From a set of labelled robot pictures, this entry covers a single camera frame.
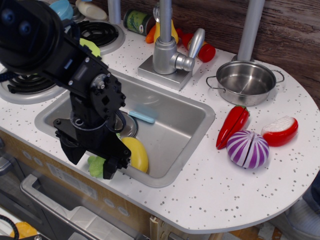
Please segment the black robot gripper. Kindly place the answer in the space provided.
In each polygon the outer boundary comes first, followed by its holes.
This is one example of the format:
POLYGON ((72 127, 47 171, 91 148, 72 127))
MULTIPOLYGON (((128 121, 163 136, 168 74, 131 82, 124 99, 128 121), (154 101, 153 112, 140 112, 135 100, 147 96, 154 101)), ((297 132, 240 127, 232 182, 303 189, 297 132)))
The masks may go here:
POLYGON ((116 136, 116 116, 123 115, 125 95, 121 91, 95 91, 86 97, 69 94, 68 119, 53 121, 56 136, 68 160, 77 165, 86 151, 106 159, 102 177, 111 180, 116 171, 130 164, 131 151, 116 136))

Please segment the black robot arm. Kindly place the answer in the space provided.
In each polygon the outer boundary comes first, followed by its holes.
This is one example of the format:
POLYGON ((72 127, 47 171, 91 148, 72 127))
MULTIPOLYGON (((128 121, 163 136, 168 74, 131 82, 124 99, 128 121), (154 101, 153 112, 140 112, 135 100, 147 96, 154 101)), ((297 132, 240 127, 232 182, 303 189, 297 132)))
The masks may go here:
POLYGON ((122 85, 99 57, 80 44, 76 23, 61 20, 39 0, 3 0, 0 61, 9 77, 38 74, 70 92, 70 117, 53 123, 70 162, 77 164, 85 152, 102 157, 107 180, 129 165, 131 151, 115 129, 116 120, 123 119, 122 85))

